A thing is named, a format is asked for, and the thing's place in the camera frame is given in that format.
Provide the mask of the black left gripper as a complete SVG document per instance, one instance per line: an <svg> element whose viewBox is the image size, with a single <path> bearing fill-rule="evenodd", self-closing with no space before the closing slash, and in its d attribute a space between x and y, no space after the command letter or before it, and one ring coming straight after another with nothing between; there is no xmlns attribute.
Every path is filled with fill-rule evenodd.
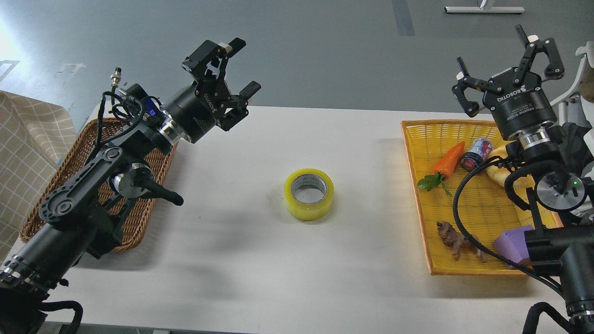
<svg viewBox="0 0 594 334"><path fill-rule="evenodd" d="M180 89L162 108L181 127L187 141L197 142L215 126L229 131L248 116L247 106L261 85L252 81L231 95L225 82L229 59L245 46L240 38L227 44L206 40L182 62L194 82Z"/></svg>

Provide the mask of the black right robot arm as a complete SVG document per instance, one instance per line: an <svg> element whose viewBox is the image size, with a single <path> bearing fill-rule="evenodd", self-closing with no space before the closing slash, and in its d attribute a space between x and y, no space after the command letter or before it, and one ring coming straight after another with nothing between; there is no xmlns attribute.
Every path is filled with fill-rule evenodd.
<svg viewBox="0 0 594 334"><path fill-rule="evenodd" d="M542 83L564 76L564 66L555 40L528 36L521 25L517 34L524 46L518 66L493 75L488 80L473 78L458 58L460 75L452 87L466 114L474 117L481 110L469 101L465 90L484 94L482 104L490 110L499 133L508 142L507 158L486 160L465 177L452 200L452 215L459 231L486 254L511 265L559 294L566 315L546 302L530 307L524 334L534 334L540 315L551 317L569 334L591 334L593 324L593 220L573 214L593 199L593 180L577 167L570 139L558 120ZM463 226L458 201L466 184L487 167L501 165L510 171L504 188L507 197L522 211L532 214L533 230L524 233L532 264L530 268L501 256L481 244Z"/></svg>

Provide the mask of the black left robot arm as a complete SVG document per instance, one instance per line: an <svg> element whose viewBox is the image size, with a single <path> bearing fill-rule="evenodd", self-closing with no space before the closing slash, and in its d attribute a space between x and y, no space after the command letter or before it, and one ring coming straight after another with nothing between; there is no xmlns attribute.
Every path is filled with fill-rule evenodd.
<svg viewBox="0 0 594 334"><path fill-rule="evenodd" d="M248 115L261 89L250 82L234 95L226 81L229 59L246 42L203 42L182 67L193 82L166 103L138 84L107 91L97 116L95 147L80 171L42 199L44 226L1 267L1 332L35 334L48 312L72 309L75 333L83 308L78 302L47 302L49 291L66 286L64 276L87 252L95 258L122 244L123 224L139 199L184 199L159 185L145 156L172 152L182 139L197 142L217 126L229 131Z"/></svg>

